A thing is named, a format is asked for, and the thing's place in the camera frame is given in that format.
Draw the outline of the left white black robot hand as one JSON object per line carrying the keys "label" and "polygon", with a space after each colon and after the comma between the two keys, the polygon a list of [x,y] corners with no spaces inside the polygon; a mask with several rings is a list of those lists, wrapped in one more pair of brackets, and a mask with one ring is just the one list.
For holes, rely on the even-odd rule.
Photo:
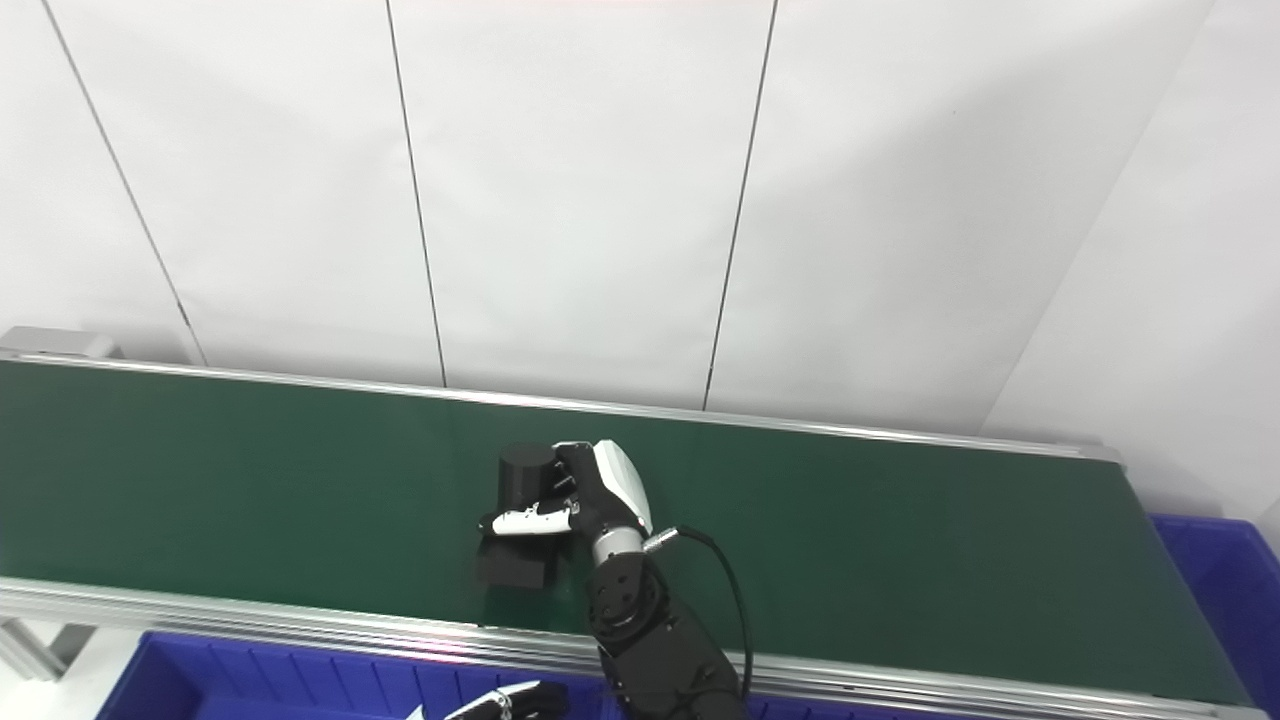
{"label": "left white black robot hand", "polygon": [[531,680],[499,685],[461,705],[444,719],[566,719],[571,708],[566,684]]}

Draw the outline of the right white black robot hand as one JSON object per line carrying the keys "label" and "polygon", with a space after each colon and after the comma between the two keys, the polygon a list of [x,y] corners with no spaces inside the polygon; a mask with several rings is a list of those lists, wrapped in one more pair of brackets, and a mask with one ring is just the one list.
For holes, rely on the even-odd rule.
{"label": "right white black robot hand", "polygon": [[485,537],[577,534],[609,553],[643,550],[653,533],[643,480],[613,439],[535,445],[540,468],[550,469],[552,491],[520,509],[489,512],[477,529]]}

